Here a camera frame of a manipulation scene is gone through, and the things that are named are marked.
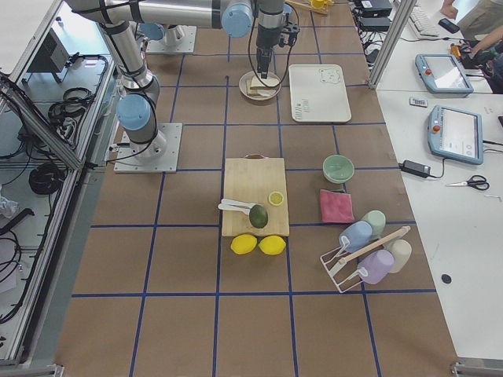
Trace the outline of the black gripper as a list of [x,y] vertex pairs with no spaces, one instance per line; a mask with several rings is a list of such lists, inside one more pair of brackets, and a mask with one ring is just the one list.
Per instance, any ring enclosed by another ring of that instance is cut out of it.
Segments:
[[294,46],[296,44],[299,25],[291,18],[295,11],[285,1],[258,0],[255,15],[258,21],[257,74],[267,78],[269,65],[275,46]]

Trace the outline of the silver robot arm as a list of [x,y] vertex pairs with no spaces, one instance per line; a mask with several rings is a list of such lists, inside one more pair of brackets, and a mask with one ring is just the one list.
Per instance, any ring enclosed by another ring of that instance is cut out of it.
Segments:
[[164,46],[176,46],[185,37],[182,25],[142,23],[139,24],[139,29],[149,40],[160,42]]
[[240,38],[257,34],[256,63],[260,81],[269,74],[275,46],[293,47],[298,24],[290,21],[283,1],[70,1],[76,13],[98,24],[125,90],[116,115],[130,140],[130,157],[141,162],[163,155],[167,139],[156,119],[160,84],[141,55],[130,23],[199,26],[222,29]]

